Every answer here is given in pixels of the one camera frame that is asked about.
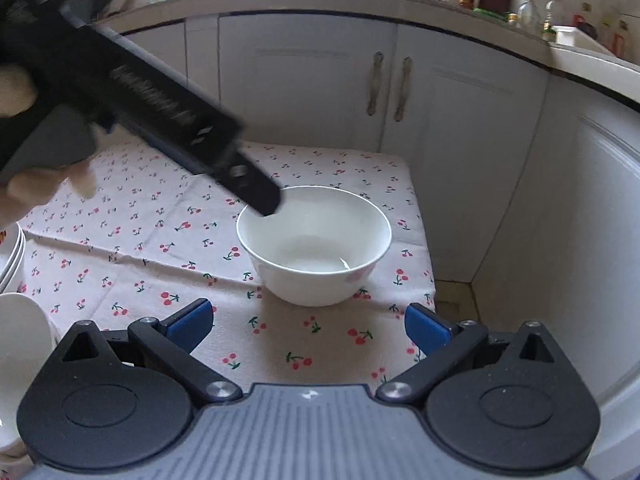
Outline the left gloved hand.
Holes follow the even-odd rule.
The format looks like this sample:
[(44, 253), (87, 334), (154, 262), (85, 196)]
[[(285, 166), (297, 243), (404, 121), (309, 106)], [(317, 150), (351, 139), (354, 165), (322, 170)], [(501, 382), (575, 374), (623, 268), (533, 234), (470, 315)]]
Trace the left gloved hand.
[[(1, 67), (1, 117), (11, 118), (26, 112), (36, 102), (37, 90), (29, 74), (17, 65)], [(50, 202), (65, 181), (81, 198), (96, 194), (96, 176), (86, 159), (62, 169), (32, 168), (1, 185), (1, 229), (23, 219), (38, 206)]]

